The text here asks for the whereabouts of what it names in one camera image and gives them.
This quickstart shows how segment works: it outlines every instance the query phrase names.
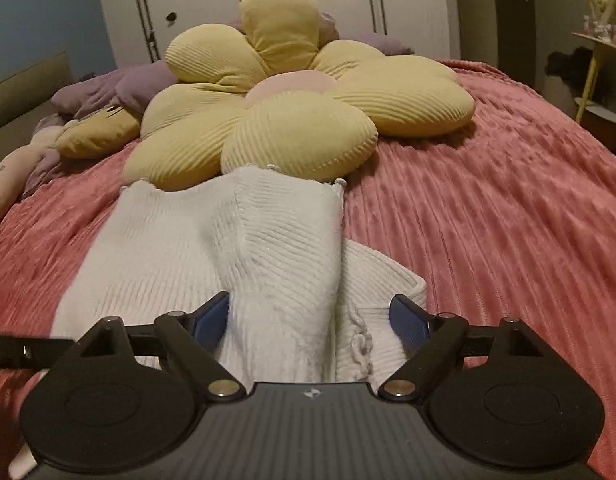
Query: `beige headboard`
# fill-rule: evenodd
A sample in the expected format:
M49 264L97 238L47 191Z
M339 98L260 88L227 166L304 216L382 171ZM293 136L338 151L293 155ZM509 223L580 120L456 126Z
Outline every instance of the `beige headboard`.
M65 52L0 81L0 161L30 141L39 120L54 112L50 98L71 83Z

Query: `white knit sweater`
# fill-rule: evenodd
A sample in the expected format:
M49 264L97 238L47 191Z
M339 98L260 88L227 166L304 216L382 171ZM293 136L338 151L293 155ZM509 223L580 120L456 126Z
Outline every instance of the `white knit sweater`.
M64 294L53 336L103 316L151 323L230 292L219 362L254 381L370 380L405 360L390 330L396 293L425 306L425 283L341 241L342 187L248 166L179 192L124 190Z

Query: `flower-shaped pillow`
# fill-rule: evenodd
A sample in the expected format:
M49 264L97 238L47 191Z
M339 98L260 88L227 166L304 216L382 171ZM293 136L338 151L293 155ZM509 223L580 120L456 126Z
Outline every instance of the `flower-shaped pillow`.
M185 189L245 164L328 181L373 153L377 133L424 137L472 119L453 70L356 41L319 49L315 0L242 0L228 25L180 34L165 59L182 84L150 102L124 182Z

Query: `table leg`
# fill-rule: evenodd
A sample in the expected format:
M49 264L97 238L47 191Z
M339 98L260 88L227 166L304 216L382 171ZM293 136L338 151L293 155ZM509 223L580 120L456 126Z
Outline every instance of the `table leg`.
M585 88L584 94L581 96L581 104L579 104L579 110L576 112L576 122L577 124L581 124L581 119L584 116L585 107L587 106L587 102L592 96L594 92L594 87L596 86L596 80L599 76L599 69L601 68L601 46L595 45L592 50L592 59L590 60L590 67L588 68L588 75L585 80Z

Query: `pink blanket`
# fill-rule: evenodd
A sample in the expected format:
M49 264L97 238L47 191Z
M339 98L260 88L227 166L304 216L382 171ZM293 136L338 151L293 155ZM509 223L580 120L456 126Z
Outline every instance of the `pink blanket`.
M435 143L382 140L351 175L347 237L423 276L431 311L518 314L590 381L607 420L592 464L616 479L616 159L536 93L450 64L475 124ZM46 334L102 223L131 146L40 187L0 226L0 330ZM22 374L0 372L0 480Z

